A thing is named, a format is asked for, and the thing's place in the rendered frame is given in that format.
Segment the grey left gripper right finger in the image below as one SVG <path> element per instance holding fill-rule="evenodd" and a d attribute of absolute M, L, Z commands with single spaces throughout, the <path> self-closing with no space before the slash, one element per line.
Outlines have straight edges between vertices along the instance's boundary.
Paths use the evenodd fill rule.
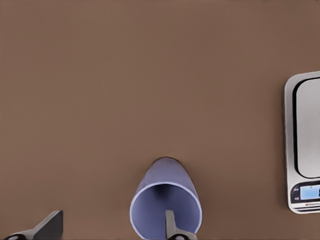
<path fill-rule="evenodd" d="M 176 226 L 175 215 L 172 210 L 165 211 L 165 237 L 166 240 L 198 240 L 194 233 L 179 229 Z"/>

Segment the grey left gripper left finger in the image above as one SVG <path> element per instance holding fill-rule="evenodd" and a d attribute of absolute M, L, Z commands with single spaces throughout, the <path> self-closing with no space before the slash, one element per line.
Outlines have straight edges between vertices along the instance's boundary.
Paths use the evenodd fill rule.
<path fill-rule="evenodd" d="M 61 240 L 63 236 L 63 211 L 55 210 L 34 228 L 13 233 L 3 240 Z"/>

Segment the blue plastic cup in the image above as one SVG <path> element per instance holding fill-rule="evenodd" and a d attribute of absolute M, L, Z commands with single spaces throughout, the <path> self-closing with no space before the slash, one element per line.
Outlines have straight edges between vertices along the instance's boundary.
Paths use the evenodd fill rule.
<path fill-rule="evenodd" d="M 166 211 L 173 211 L 179 229 L 193 234 L 200 229 L 198 193 L 186 169 L 172 157 L 157 159 L 142 177 L 129 209 L 134 231 L 144 240 L 164 240 Z"/>

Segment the silver digital kitchen scale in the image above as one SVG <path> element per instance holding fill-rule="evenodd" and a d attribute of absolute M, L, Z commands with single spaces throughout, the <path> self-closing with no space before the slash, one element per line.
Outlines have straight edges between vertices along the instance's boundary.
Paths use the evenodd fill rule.
<path fill-rule="evenodd" d="M 296 214 L 320 214 L 320 70 L 284 85 L 287 202 Z"/>

